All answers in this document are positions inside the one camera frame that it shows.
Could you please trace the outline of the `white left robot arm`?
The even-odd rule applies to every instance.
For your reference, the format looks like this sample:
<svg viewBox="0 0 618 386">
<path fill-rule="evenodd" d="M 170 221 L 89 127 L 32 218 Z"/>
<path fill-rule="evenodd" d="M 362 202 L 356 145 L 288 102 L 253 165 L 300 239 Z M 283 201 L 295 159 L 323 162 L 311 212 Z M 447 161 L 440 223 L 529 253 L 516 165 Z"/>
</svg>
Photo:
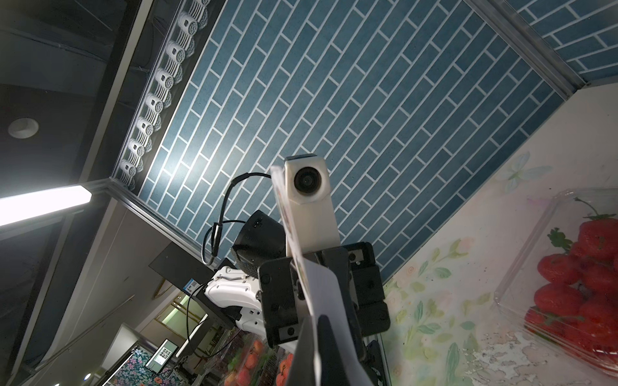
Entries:
<svg viewBox="0 0 618 386">
<path fill-rule="evenodd" d="M 286 255 L 283 225 L 264 212 L 254 212 L 232 251 L 238 268 L 222 266 L 207 284 L 206 297 L 239 329 L 267 339 L 270 347 L 295 352 L 307 304 L 293 260 Z M 386 296 L 371 244 L 348 244 L 305 257 L 337 276 L 344 303 L 352 307 L 348 314 L 355 344 L 389 330 Z"/>
</svg>

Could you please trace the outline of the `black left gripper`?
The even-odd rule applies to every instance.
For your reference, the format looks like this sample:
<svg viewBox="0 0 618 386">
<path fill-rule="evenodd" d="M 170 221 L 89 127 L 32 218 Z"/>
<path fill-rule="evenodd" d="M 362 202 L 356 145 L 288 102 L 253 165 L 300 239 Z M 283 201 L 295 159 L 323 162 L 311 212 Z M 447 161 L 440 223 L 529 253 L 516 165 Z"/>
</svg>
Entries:
<svg viewBox="0 0 618 386">
<path fill-rule="evenodd" d="M 349 262 L 343 264 L 343 252 Z M 318 262 L 335 261 L 349 269 L 349 293 L 363 337 L 383 333 L 390 328 L 381 273 L 373 247 L 361 242 L 329 249 L 314 256 Z M 299 337 L 301 319 L 308 313 L 299 276 L 290 257 L 264 262 L 258 269 L 261 304 L 267 341 L 281 346 Z"/>
</svg>

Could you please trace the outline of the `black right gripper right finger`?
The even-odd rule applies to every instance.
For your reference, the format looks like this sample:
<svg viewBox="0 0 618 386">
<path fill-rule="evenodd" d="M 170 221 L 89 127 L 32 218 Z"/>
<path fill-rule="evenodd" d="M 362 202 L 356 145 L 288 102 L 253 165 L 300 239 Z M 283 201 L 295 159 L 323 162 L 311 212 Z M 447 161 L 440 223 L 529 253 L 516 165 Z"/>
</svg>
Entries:
<svg viewBox="0 0 618 386">
<path fill-rule="evenodd" d="M 321 315 L 318 318 L 317 350 L 320 365 L 320 379 L 317 384 L 321 386 L 350 386 L 331 323 L 326 315 Z"/>
</svg>

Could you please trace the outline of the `white fruit sticker sheet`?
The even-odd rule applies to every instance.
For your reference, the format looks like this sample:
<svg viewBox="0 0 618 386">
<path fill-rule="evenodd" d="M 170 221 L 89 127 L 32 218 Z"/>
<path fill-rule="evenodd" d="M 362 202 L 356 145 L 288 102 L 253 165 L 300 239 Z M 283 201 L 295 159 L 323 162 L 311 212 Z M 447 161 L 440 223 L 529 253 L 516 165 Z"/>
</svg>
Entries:
<svg viewBox="0 0 618 386">
<path fill-rule="evenodd" d="M 336 275 L 329 268 L 311 262 L 303 256 L 299 247 L 298 236 L 291 219 L 291 209 L 286 194 L 284 169 L 270 169 L 275 196 L 281 212 L 286 232 L 287 246 L 293 257 L 304 291 L 309 316 L 312 318 L 315 343 L 317 344 L 317 322 L 321 315 L 326 315 L 331 323 L 336 344 L 344 362 L 344 370 L 350 385 L 371 385 L 369 375 L 362 367 L 352 339 L 348 318 L 344 309 L 341 288 Z M 320 379 L 318 350 L 315 349 L 316 382 Z"/>
</svg>

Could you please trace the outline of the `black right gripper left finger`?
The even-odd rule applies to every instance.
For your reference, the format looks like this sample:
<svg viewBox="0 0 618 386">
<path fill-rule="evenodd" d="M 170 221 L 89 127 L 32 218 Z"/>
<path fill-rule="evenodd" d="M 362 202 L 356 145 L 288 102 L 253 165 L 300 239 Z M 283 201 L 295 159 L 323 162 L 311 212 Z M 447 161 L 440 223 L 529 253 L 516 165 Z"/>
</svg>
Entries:
<svg viewBox="0 0 618 386">
<path fill-rule="evenodd" d="M 297 347 L 291 369 L 286 378 L 286 386 L 316 386 L 315 375 L 315 331 L 312 318 L 307 316 L 300 329 Z"/>
</svg>

